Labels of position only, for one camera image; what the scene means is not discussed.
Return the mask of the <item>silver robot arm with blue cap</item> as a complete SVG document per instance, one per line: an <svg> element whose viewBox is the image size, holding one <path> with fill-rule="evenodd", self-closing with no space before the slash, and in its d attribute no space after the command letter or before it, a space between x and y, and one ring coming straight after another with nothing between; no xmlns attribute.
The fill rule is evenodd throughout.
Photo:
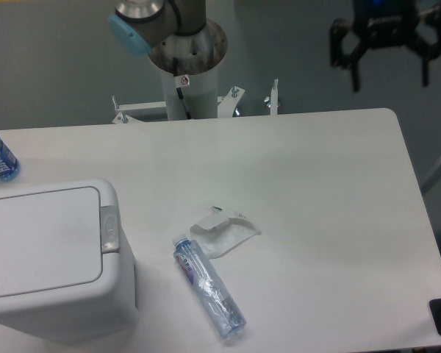
<svg viewBox="0 0 441 353"><path fill-rule="evenodd" d="M421 11L416 1L354 1L351 23L336 19L329 30L330 64L351 72L359 91L358 63L370 49L405 46L422 60L423 85L429 63L441 56L441 3ZM118 1L110 29L131 53L151 53L171 35L192 37L207 28L205 1Z"/></svg>

